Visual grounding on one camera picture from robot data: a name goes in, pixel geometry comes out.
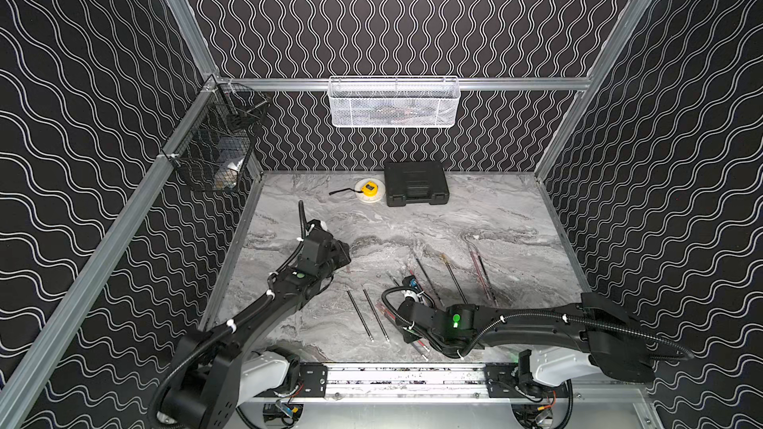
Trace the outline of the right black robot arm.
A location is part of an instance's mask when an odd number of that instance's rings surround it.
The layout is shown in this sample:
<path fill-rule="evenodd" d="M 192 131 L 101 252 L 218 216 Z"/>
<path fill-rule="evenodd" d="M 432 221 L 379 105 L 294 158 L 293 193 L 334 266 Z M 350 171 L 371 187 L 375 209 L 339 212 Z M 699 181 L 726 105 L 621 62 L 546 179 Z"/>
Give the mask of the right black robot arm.
<path fill-rule="evenodd" d="M 383 307 L 395 327 L 412 343 L 425 340 L 449 359 L 475 350 L 526 346 L 521 379 L 559 386 L 599 371 L 626 383 L 650 383 L 656 361 L 689 361 L 685 346 L 648 333 L 631 313 L 596 293 L 554 308 L 507 309 L 475 304 L 435 307 L 426 293 L 404 287 L 383 292 Z"/>

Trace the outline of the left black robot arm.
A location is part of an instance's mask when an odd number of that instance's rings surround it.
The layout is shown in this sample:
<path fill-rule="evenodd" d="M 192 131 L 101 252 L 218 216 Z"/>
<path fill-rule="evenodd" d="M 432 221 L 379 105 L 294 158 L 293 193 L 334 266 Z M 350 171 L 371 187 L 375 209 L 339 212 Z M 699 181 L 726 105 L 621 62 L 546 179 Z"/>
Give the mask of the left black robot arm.
<path fill-rule="evenodd" d="M 175 351 L 148 405 L 150 428 L 223 428 L 238 407 L 284 386 L 292 362 L 279 353 L 250 356 L 283 320 L 302 310 L 352 262 L 350 246 L 309 223 L 298 248 L 268 276 L 254 303 L 208 331 L 192 330 Z"/>

